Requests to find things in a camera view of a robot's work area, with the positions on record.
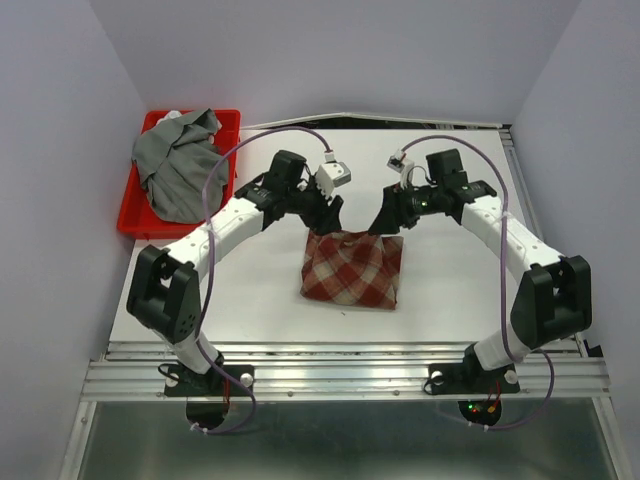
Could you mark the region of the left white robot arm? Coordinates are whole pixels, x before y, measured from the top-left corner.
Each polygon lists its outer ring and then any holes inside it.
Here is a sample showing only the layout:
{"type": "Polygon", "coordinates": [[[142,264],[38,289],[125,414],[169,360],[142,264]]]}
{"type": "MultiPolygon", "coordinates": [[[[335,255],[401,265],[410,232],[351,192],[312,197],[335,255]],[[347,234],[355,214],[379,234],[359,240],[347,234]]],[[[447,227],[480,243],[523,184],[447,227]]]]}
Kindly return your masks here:
{"type": "Polygon", "coordinates": [[[331,153],[315,173],[307,175],[307,166],[304,157],[278,151],[266,172],[201,226],[164,248],[147,246],[139,253],[126,309],[176,355],[179,371],[166,378],[210,394],[227,375],[222,353],[202,330],[210,299],[200,295],[201,282],[213,280],[227,254],[287,214],[317,235],[340,229],[343,200],[335,191],[350,182],[349,168],[331,153]]]}

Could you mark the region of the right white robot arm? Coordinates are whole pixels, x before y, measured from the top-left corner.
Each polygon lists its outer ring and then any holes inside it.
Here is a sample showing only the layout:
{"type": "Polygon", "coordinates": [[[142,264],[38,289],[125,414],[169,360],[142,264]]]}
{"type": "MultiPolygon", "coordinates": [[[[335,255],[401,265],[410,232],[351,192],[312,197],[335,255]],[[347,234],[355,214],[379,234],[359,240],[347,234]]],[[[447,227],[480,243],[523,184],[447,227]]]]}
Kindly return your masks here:
{"type": "Polygon", "coordinates": [[[426,158],[427,182],[412,184],[414,163],[404,152],[388,161],[400,180],[383,190],[381,209],[369,231],[376,235],[411,229],[427,215],[443,214],[474,234],[499,260],[501,275],[518,289],[501,312],[500,329],[466,348],[458,363],[432,364],[429,395],[519,390],[515,363],[550,342],[592,323],[591,269],[581,256],[549,247],[504,208],[502,196],[484,181],[471,182],[458,150],[426,158]]]}

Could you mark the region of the red plaid skirt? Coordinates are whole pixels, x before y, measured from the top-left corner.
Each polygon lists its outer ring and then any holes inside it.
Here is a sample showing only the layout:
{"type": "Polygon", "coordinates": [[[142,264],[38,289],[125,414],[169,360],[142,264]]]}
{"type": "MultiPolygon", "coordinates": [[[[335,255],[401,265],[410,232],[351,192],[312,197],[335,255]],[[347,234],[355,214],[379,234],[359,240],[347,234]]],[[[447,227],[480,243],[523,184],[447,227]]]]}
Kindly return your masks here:
{"type": "Polygon", "coordinates": [[[339,306],[394,310],[404,238],[366,232],[310,232],[301,268],[300,294],[339,306]]]}

